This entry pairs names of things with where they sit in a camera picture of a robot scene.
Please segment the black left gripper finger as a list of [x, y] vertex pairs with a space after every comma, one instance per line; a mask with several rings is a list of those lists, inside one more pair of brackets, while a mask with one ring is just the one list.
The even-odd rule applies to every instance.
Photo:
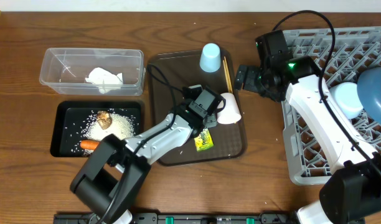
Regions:
[[194, 85], [182, 88], [182, 95], [184, 98], [198, 98], [202, 93], [203, 88], [201, 85]]
[[215, 113], [206, 117], [205, 128], [214, 128], [218, 124]]

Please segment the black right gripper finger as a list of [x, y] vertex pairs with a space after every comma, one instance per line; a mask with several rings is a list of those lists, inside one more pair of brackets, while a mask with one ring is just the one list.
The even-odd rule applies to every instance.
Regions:
[[246, 91], [259, 93], [260, 90], [256, 85], [256, 79], [260, 74], [260, 69], [258, 67], [247, 67], [245, 72], [245, 79], [243, 82], [243, 89]]
[[238, 67], [238, 70], [236, 72], [236, 77], [234, 81], [234, 89], [241, 90], [244, 86], [246, 77], [248, 72], [248, 66], [247, 65], [240, 65]]

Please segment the pink cup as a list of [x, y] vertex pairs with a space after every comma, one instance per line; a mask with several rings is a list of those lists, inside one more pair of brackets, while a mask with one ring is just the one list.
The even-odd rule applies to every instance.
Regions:
[[235, 96], [232, 93], [222, 93], [221, 96], [225, 99], [225, 106], [223, 102], [218, 105], [217, 122], [220, 124], [233, 124], [242, 118], [240, 110], [237, 105]]

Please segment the light blue cup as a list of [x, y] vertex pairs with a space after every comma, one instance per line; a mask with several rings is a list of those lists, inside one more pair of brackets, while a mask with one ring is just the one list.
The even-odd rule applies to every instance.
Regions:
[[213, 73], [219, 70], [221, 65], [220, 48], [217, 44], [206, 44], [200, 56], [200, 68], [207, 72]]

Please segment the light blue small bowl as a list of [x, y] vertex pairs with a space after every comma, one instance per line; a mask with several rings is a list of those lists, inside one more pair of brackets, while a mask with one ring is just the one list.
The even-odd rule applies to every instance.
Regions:
[[356, 83], [340, 83], [330, 88], [329, 91], [337, 105], [348, 119], [358, 117], [364, 109], [358, 97]]

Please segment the white napkin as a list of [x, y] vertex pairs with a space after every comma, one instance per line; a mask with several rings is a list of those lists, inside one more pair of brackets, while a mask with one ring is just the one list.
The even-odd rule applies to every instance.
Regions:
[[87, 83], [91, 83], [98, 87], [101, 94], [107, 94], [111, 90], [120, 89], [123, 85], [123, 74], [114, 75], [108, 70], [97, 67], [94, 68], [85, 78]]

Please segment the brown food scrap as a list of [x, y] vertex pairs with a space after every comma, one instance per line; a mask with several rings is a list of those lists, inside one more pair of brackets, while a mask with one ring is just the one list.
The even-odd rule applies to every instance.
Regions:
[[107, 111], [98, 111], [96, 115], [96, 121], [102, 130], [108, 129], [112, 124], [112, 118]]

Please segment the dark blue bowl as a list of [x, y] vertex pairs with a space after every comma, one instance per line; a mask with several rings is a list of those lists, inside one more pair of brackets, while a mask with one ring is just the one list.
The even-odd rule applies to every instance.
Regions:
[[371, 68], [360, 74], [357, 93], [366, 113], [381, 124], [381, 67]]

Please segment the orange carrot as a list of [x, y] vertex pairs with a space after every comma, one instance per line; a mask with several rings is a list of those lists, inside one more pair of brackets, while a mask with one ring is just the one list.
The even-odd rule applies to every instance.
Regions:
[[80, 143], [80, 147], [84, 150], [94, 151], [99, 145], [98, 141], [83, 140]]

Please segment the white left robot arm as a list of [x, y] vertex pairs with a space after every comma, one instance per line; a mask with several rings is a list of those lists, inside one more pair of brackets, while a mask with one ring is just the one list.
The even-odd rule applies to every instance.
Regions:
[[190, 90], [192, 97], [151, 129], [124, 140], [114, 134], [103, 138], [74, 177], [70, 190], [99, 223], [130, 223], [130, 208], [152, 164], [197, 137], [208, 117], [225, 108], [225, 98], [209, 87]]

